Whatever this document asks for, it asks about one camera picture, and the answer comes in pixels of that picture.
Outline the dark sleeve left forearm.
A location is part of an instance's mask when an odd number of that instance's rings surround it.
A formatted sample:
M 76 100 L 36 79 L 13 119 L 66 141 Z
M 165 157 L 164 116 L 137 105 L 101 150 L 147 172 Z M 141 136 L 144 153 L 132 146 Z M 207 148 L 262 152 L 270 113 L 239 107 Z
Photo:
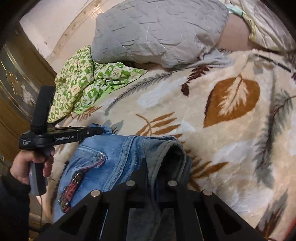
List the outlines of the dark sleeve left forearm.
M 1 240 L 29 239 L 30 190 L 10 171 L 1 176 Z

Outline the person's left hand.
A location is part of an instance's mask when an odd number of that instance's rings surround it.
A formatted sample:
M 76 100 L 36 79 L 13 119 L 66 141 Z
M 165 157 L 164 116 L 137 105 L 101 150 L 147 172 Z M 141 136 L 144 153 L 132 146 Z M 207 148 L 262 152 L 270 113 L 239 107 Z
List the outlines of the person's left hand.
M 10 168 L 11 175 L 23 184 L 29 185 L 29 170 L 31 162 L 41 164 L 44 163 L 43 176 L 49 177 L 52 173 L 54 163 L 55 148 L 51 149 L 49 157 L 37 154 L 34 151 L 20 151 Z

